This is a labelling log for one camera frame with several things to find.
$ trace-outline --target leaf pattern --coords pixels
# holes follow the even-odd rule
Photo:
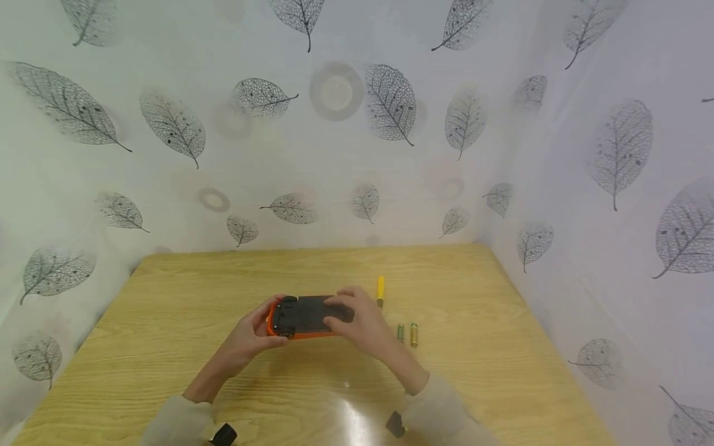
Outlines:
[[[526,265],[539,259],[553,242],[553,228],[547,223],[526,223],[526,227],[518,234],[516,249],[518,258],[523,263],[523,272]]]
[[[674,402],[668,430],[674,445],[711,446],[714,444],[714,412],[681,405],[662,386],[660,389]]]
[[[33,381],[52,380],[62,365],[62,349],[57,340],[37,331],[20,339],[12,349],[15,367]]]
[[[379,207],[379,191],[372,184],[361,184],[352,191],[350,204],[350,209],[355,217],[369,220],[369,223],[374,224],[372,217]]]
[[[548,78],[545,76],[532,76],[527,78],[516,90],[513,102],[516,105],[529,109],[537,109],[543,105],[545,89],[548,87]]]
[[[158,88],[145,88],[139,99],[146,123],[168,147],[193,159],[206,146],[203,124],[191,110]]]
[[[312,30],[325,0],[270,0],[273,12],[285,25],[308,35],[308,52],[312,49]]]
[[[443,234],[439,238],[460,231],[464,226],[468,225],[470,219],[471,214],[466,209],[460,206],[452,207],[444,216],[444,222],[441,224]]]
[[[714,177],[684,187],[665,209],[657,226],[657,254],[667,271],[714,271]]]
[[[406,140],[416,118],[416,98],[404,75],[388,65],[367,70],[367,109],[377,135],[387,141]]]
[[[565,28],[565,46],[575,52],[566,70],[578,54],[592,45],[622,14],[629,0],[578,0],[573,7],[570,21]]]
[[[496,211],[501,217],[505,217],[508,204],[511,202],[512,193],[513,186],[511,184],[499,183],[492,187],[491,190],[481,198],[486,197],[486,205]]]
[[[92,254],[58,252],[49,246],[35,250],[25,265],[20,305],[30,294],[49,297],[76,287],[89,278],[95,265]]]
[[[288,223],[306,225],[317,221],[317,212],[312,209],[299,193],[288,193],[276,198],[270,206],[261,209],[271,209],[279,218]]]
[[[280,118],[298,96],[289,98],[276,84],[258,78],[240,81],[233,89],[233,100],[254,118]]]
[[[478,33],[478,29],[491,9],[493,0],[454,0],[446,17],[441,45],[450,49],[467,49]]]
[[[612,107],[598,127],[586,170],[613,196],[615,212],[617,194],[633,183],[647,163],[653,132],[652,113],[636,99],[626,99]]]
[[[109,115],[84,88],[54,71],[6,62],[12,80],[52,120],[60,133],[82,144],[118,144]]]
[[[486,125],[486,110],[481,106],[481,97],[471,87],[461,87],[451,99],[446,110],[446,140],[458,150],[458,160],[463,151],[476,142]]]
[[[60,0],[79,39],[94,46],[110,46],[116,34],[116,0]]]
[[[242,244],[253,241],[258,237],[258,225],[245,218],[229,216],[226,225],[231,237],[238,242],[236,248],[240,248]]]
[[[568,362],[577,365],[583,375],[604,389],[615,390],[622,380],[622,360],[611,340],[593,339],[580,349],[576,362]]]
[[[114,192],[102,192],[97,196],[96,203],[110,226],[124,229],[141,229],[143,232],[148,233],[146,229],[141,227],[144,220],[141,217],[139,208],[127,197]]]

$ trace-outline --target beige sleeve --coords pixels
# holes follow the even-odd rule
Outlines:
[[[466,411],[453,387],[436,375],[417,396],[407,395],[402,423],[421,433],[432,446],[498,445]]]
[[[141,436],[141,446],[203,446],[213,433],[211,405],[182,396],[166,400]]]

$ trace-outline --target orange toy car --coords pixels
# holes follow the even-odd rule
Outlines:
[[[332,330],[322,323],[326,316],[352,322],[354,312],[344,305],[325,305],[331,296],[286,296],[277,300],[266,320],[270,336],[288,339],[308,339],[332,336]]]

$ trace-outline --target wood grain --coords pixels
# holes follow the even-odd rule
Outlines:
[[[267,296],[376,290],[389,323],[505,445],[612,445],[601,421],[485,246],[152,255],[94,328],[17,445],[135,445],[235,322]],[[402,389],[339,338],[264,353],[214,406],[240,445],[423,445],[384,428]]]

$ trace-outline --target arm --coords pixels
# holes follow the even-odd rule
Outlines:
[[[360,287],[347,287],[326,300],[352,308],[351,323],[325,318],[324,323],[363,353],[381,361],[407,392],[402,421],[420,432],[431,445],[496,446],[491,434],[463,406],[456,391],[443,379],[430,375],[397,341],[382,312]]]
[[[213,434],[211,404],[230,378],[260,352],[285,345],[287,338],[268,336],[266,314],[276,295],[243,316],[182,396],[170,397],[141,436],[141,446],[202,446]]]

